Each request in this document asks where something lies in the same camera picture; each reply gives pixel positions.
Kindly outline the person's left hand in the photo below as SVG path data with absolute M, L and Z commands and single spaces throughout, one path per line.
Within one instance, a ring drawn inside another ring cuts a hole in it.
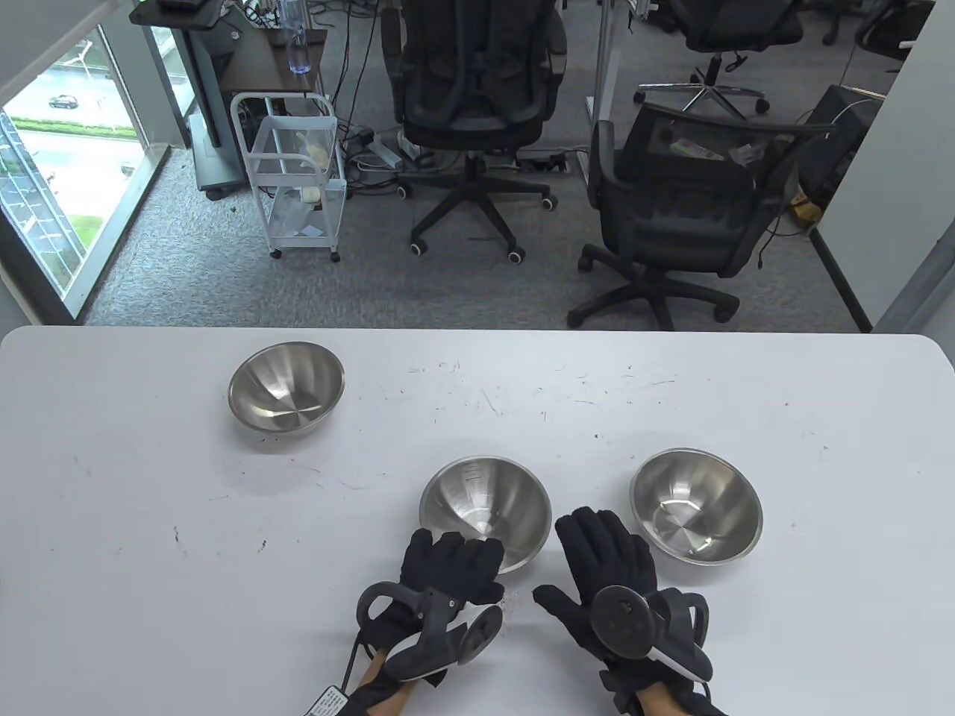
M 504 624 L 503 561 L 496 538 L 416 530 L 397 582 L 372 584 L 358 601 L 356 641 L 384 662 L 355 695 L 378 705 L 406 683 L 439 685 L 450 668 L 473 662 Z

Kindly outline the person's right hand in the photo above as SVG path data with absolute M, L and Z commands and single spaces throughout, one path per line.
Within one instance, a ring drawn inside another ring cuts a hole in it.
M 558 586 L 533 590 L 538 606 L 566 628 L 577 646 L 604 666 L 599 676 L 614 696 L 621 714 L 720 715 L 706 692 L 700 692 L 668 665 L 652 659 L 623 659 L 601 643 L 590 623 L 596 594 L 608 586 L 624 586 L 643 597 L 657 590 L 654 556 L 648 543 L 631 534 L 610 510 L 577 508 L 558 518 L 555 529 L 563 546 L 579 600 Z

